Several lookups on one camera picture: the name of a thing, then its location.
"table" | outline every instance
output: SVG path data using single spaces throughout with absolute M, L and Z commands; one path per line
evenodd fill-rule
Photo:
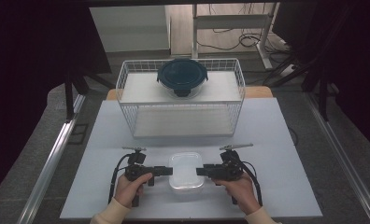
M 261 97 L 271 96 L 266 87 L 248 87 L 248 94 L 260 98 L 245 100 L 233 137 L 199 137 L 190 141 L 183 137 L 134 139 L 111 91 L 101 105 L 61 218 L 88 219 L 107 206 L 111 173 L 119 158 L 128 153 L 121 146 L 146 147 L 147 166 L 168 165 L 171 155 L 193 151 L 202 156 L 204 163 L 221 163 L 220 146 L 244 144 L 250 139 L 254 147 L 239 149 L 238 153 L 256 168 L 267 211 L 273 217 L 321 217 L 276 98 Z M 168 176 L 156 177 L 155 186 L 145 187 L 145 192 L 129 219 L 223 220 L 244 216 L 231 204 L 223 188 L 208 179 L 197 195 L 176 195 L 168 186 Z

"metal rail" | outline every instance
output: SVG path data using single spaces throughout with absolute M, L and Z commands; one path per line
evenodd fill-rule
M 78 112 L 81 109 L 85 96 L 78 95 L 77 99 L 74 102 L 74 117 L 73 119 L 65 123 L 61 129 L 59 136 L 54 143 L 53 148 L 48 156 L 48 159 L 45 163 L 45 166 L 42 169 L 42 172 L 39 175 L 39 178 L 34 185 L 33 191 L 31 192 L 30 197 L 28 198 L 27 203 L 25 204 L 21 215 L 17 221 L 19 224 L 32 223 L 36 212 L 41 204 L 43 197 L 48 189 L 51 178 L 53 177 L 54 171 L 60 161 L 60 158 L 63 154 L 65 145 L 68 141 L 69 135 L 72 132 L 72 129 L 75 126 L 78 118 Z
M 348 154 L 337 139 L 333 129 L 331 128 L 330 123 L 328 121 L 325 121 L 319 113 L 318 103 L 313 93 L 305 93 L 305 95 L 306 100 L 308 101 L 309 106 L 314 116 L 316 117 L 316 120 L 319 123 L 321 129 L 325 133 L 339 164 L 342 166 L 342 169 L 346 177 L 348 178 L 349 183 L 354 189 L 361 205 L 363 206 L 363 209 L 365 210 L 365 213 L 370 219 L 370 192 L 368 187 L 363 183 L 363 180 L 360 178 L 360 175 L 351 163 Z

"sleeve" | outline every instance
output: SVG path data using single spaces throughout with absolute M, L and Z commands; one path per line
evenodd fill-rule
M 106 210 L 95 214 L 92 217 L 91 224 L 121 224 L 124 217 L 130 212 L 130 209 L 118 203 L 112 198 Z
M 269 214 L 267 214 L 263 207 L 258 211 L 247 215 L 245 219 L 248 224 L 277 224 Z

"food container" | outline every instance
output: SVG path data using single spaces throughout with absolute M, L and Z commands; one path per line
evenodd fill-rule
M 174 154 L 170 158 L 169 166 L 173 167 L 169 183 L 176 194 L 197 194 L 202 191 L 205 178 L 196 173 L 196 167 L 203 167 L 200 154 L 196 152 Z
M 208 80 L 207 70 L 191 59 L 175 59 L 158 70 L 157 81 L 166 87 L 171 97 L 189 99 L 196 96 Z

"wire basket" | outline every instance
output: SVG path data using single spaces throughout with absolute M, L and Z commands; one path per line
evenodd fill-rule
M 232 136 L 245 95 L 237 59 L 198 59 L 208 81 L 191 99 L 171 97 L 157 82 L 170 60 L 125 61 L 116 94 L 133 137 Z

